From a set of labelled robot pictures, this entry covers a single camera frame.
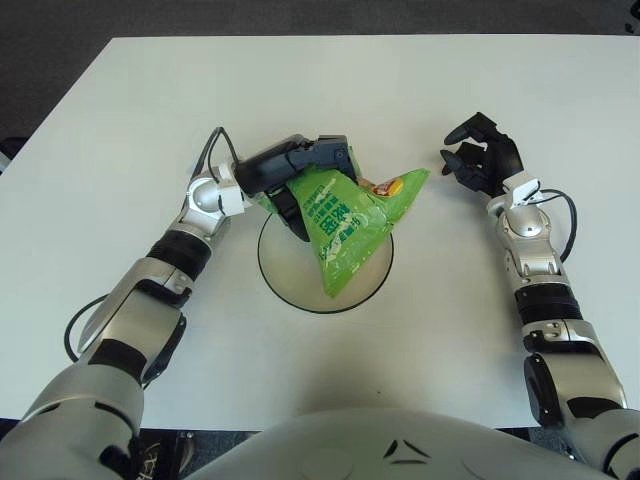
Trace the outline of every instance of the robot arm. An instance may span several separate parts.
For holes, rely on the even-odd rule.
[[[515,144],[495,125],[478,113],[456,128],[446,144],[471,136],[487,142],[487,149],[464,142],[456,153],[443,150],[443,173],[492,197],[487,211],[496,221],[531,353],[524,373],[533,416],[543,427],[560,429],[591,466],[615,478],[639,478],[640,412],[626,408],[620,381],[551,247],[551,222],[538,208],[540,182],[522,168]]]
[[[204,169],[220,135],[236,160],[235,174],[226,164],[212,168],[207,162]],[[178,217],[90,317],[77,361],[49,383],[3,439],[0,478],[135,478],[143,386],[167,367],[186,327],[180,308],[227,230],[229,217],[248,206],[243,190],[255,194],[264,189],[275,196],[307,165],[335,168],[336,162],[325,161],[328,155],[353,171],[345,137],[317,142],[292,138],[296,142],[281,142],[277,152],[245,164],[237,161],[224,130],[214,131]],[[274,174],[274,165],[283,168]],[[255,177],[262,183],[254,182]]]

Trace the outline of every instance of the green snack bag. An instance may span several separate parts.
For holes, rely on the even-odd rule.
[[[335,297],[413,203],[429,172],[414,170],[380,185],[356,185],[337,170],[309,167],[287,182]]]

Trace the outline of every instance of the gray carpet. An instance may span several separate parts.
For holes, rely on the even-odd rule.
[[[1,0],[0,139],[29,136],[111,37],[624,35],[633,0]]]

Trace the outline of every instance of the robotic hand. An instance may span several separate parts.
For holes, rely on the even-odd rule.
[[[524,373],[531,411],[543,427],[560,429],[594,468],[614,478],[640,478],[640,412],[626,408],[624,391],[593,326],[582,319],[562,262],[575,238],[575,206],[557,190],[541,190],[522,166],[515,143],[477,113],[445,139],[468,137],[456,153],[442,150],[443,174],[492,199],[487,212],[505,249],[504,266],[522,320]],[[542,193],[565,196],[572,235],[562,255],[549,242],[551,222],[538,208]]]

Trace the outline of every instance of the white table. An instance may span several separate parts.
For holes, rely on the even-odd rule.
[[[338,133],[373,180],[432,176],[395,230],[386,284],[340,315],[276,298],[255,254],[266,214],[234,219],[148,390],[145,426],[262,429],[362,405],[534,424],[483,199],[439,174],[442,139],[476,111],[575,199],[574,292],[640,407],[638,59],[637,38],[615,37],[112,40],[0,177],[0,415],[20,417],[68,365],[69,317],[161,236],[224,125],[245,156],[295,132]],[[565,207],[551,212],[560,248]]]

